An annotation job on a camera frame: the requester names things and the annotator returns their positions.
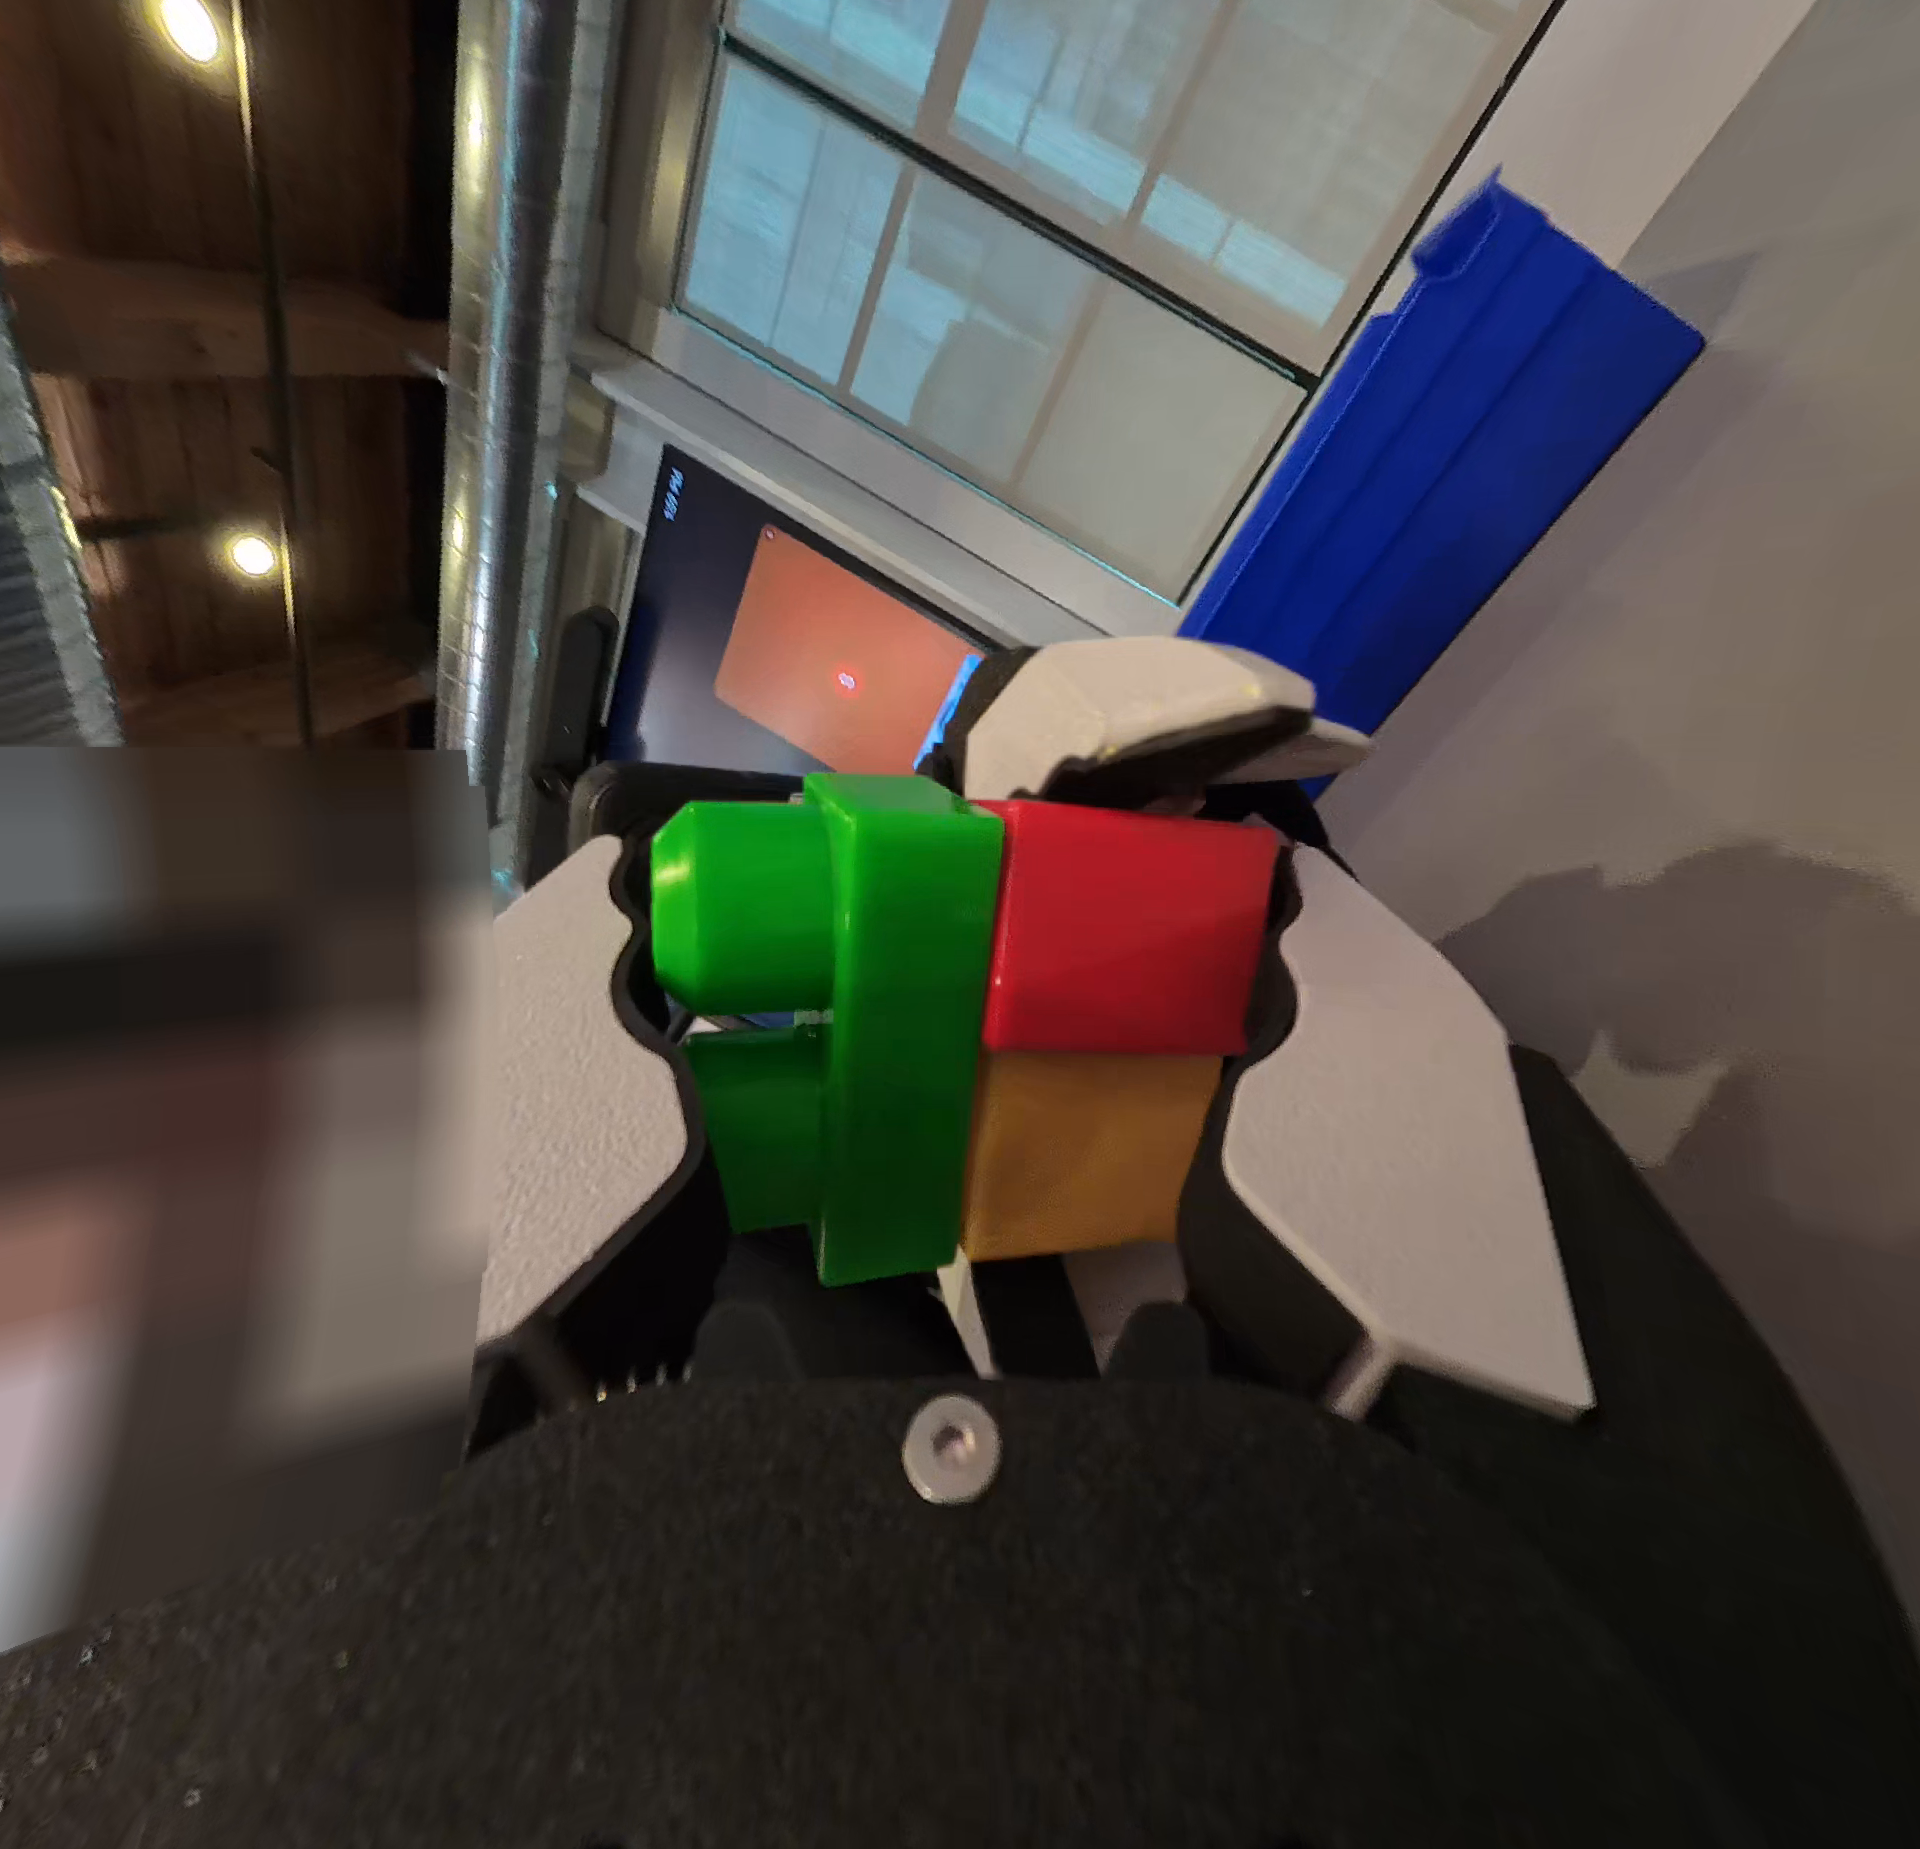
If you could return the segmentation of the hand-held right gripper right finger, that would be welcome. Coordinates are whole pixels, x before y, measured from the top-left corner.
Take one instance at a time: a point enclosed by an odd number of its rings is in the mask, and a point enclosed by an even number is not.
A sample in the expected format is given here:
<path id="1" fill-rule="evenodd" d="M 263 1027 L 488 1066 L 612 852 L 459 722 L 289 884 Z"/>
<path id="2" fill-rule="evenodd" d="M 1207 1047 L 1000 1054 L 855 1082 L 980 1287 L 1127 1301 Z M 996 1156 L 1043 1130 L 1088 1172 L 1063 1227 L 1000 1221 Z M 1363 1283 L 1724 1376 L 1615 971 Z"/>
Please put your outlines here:
<path id="1" fill-rule="evenodd" d="M 1297 846 L 1182 1193 L 1216 1370 L 1359 1420 L 1398 1370 L 1595 1406 L 1512 1041 L 1465 975 Z"/>

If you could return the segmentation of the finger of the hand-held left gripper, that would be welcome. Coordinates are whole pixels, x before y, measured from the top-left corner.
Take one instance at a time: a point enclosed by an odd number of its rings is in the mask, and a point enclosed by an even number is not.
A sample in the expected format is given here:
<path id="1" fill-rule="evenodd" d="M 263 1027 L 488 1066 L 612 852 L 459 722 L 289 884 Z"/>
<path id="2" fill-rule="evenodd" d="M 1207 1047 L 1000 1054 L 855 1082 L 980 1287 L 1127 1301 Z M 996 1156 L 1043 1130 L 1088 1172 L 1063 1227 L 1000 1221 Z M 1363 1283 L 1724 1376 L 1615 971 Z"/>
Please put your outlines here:
<path id="1" fill-rule="evenodd" d="M 1045 797 L 1152 807 L 1230 781 L 1343 774 L 1374 740 L 1320 716 L 1314 682 L 1258 651 L 1189 637 L 1043 645 Z"/>
<path id="2" fill-rule="evenodd" d="M 1017 1367 L 1017 1285 L 1009 1261 L 954 1257 L 938 1272 L 940 1298 L 982 1381 L 1003 1381 Z"/>

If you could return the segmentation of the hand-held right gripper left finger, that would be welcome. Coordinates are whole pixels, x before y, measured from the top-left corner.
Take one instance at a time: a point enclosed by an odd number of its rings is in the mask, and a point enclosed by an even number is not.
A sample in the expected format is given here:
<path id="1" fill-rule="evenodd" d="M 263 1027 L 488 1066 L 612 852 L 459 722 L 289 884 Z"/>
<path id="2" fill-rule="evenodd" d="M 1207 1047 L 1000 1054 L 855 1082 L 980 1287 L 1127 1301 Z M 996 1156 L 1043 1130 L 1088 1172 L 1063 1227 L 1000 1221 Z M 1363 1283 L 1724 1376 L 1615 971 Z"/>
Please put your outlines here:
<path id="1" fill-rule="evenodd" d="M 588 839 L 494 923 L 477 1356 L 682 1364 L 729 1249 L 683 1051 L 643 1006 L 641 855 Z"/>

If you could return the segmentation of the yellow mega block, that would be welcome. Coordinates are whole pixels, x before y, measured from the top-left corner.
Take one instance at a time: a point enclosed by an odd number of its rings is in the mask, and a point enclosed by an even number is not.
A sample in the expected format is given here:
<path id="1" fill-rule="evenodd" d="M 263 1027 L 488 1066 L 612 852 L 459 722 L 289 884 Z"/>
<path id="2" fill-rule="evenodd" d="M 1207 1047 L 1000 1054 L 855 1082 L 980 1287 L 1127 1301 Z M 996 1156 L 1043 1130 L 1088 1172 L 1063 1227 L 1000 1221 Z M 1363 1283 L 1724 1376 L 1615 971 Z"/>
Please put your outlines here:
<path id="1" fill-rule="evenodd" d="M 1170 1245 L 1223 1059 L 988 1051 L 959 1250 L 972 1262 Z"/>

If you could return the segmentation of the red mega block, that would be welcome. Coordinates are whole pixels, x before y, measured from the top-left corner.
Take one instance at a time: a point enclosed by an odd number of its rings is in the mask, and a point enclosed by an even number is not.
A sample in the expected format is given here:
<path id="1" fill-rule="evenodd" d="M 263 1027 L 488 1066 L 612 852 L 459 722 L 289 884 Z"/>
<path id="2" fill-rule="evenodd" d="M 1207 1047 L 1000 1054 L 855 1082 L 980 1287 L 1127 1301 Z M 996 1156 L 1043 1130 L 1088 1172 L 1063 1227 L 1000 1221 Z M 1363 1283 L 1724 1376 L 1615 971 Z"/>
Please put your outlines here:
<path id="1" fill-rule="evenodd" d="M 982 1011 L 993 1052 L 1227 1059 L 1280 865 L 1261 820 L 990 801 L 1002 870 Z"/>

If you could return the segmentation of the green mega block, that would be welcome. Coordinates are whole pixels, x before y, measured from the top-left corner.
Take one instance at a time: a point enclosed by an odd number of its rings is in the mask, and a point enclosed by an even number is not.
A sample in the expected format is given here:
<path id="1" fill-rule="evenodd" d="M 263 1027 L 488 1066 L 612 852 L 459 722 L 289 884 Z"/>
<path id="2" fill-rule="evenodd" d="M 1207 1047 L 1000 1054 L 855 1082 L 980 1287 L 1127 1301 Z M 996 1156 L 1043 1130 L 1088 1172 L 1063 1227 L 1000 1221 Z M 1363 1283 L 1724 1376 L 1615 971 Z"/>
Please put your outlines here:
<path id="1" fill-rule="evenodd" d="M 654 977 L 690 1016 L 736 1233 L 806 1230 L 817 1282 L 959 1250 L 1003 826 L 923 775 L 693 801 L 651 839 Z"/>

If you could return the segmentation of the blue storage bin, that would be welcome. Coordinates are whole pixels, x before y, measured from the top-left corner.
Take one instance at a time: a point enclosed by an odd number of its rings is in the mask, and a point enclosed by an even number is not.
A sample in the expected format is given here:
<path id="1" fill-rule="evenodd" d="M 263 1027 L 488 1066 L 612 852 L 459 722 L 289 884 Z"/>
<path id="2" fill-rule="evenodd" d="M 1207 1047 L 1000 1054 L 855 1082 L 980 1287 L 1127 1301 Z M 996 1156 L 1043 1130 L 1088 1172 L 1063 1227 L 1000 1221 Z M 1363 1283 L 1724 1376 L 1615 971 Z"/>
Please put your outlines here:
<path id="1" fill-rule="evenodd" d="M 1500 175 L 1312 397 L 1180 636 L 1388 716 L 1705 348 Z"/>

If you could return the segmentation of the computer monitor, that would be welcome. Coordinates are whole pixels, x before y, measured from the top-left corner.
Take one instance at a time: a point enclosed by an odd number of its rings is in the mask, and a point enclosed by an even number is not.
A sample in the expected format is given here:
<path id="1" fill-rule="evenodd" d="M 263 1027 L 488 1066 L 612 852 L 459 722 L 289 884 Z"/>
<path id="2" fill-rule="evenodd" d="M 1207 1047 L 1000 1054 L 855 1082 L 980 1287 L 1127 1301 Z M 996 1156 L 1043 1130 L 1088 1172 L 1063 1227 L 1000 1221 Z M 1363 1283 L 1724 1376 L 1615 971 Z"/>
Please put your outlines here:
<path id="1" fill-rule="evenodd" d="M 603 754 L 785 775 L 911 774 L 949 689 L 990 649 L 667 445 Z"/>

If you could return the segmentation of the black webcam bar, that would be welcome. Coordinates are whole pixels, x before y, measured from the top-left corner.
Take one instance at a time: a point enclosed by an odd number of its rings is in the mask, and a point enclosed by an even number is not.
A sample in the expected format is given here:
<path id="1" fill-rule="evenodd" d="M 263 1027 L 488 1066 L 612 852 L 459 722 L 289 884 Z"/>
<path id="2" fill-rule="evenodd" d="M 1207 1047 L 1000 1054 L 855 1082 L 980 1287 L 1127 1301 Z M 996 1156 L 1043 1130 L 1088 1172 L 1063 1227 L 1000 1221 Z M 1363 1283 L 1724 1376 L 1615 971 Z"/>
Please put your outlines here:
<path id="1" fill-rule="evenodd" d="M 565 807 L 598 753 L 617 637 L 615 613 L 592 604 L 571 615 L 552 643 L 548 698 L 529 764 L 542 803 Z"/>

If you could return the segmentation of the glass window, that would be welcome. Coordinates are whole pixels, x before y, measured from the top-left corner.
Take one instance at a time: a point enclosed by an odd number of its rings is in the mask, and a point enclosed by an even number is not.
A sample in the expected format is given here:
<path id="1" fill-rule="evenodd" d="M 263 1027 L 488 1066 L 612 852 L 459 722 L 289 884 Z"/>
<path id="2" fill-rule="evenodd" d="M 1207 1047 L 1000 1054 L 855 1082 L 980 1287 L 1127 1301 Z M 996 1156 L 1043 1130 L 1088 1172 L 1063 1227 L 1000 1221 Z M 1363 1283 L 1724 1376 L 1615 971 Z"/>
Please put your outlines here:
<path id="1" fill-rule="evenodd" d="M 1145 629 L 1564 1 L 617 0 L 590 321 Z"/>

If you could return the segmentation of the silver duct pipe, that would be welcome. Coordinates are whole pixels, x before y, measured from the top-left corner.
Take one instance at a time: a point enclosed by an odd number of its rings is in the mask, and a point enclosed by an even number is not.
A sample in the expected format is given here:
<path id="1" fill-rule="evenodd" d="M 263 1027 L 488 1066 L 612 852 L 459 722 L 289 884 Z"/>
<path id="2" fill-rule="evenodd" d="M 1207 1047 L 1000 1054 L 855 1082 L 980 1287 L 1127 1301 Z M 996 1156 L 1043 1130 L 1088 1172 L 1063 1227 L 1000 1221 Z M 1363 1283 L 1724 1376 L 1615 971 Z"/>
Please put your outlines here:
<path id="1" fill-rule="evenodd" d="M 459 0 L 438 743 L 516 820 L 620 0 Z"/>
<path id="2" fill-rule="evenodd" d="M 127 743 L 11 298 L 3 300 L 3 740 Z"/>

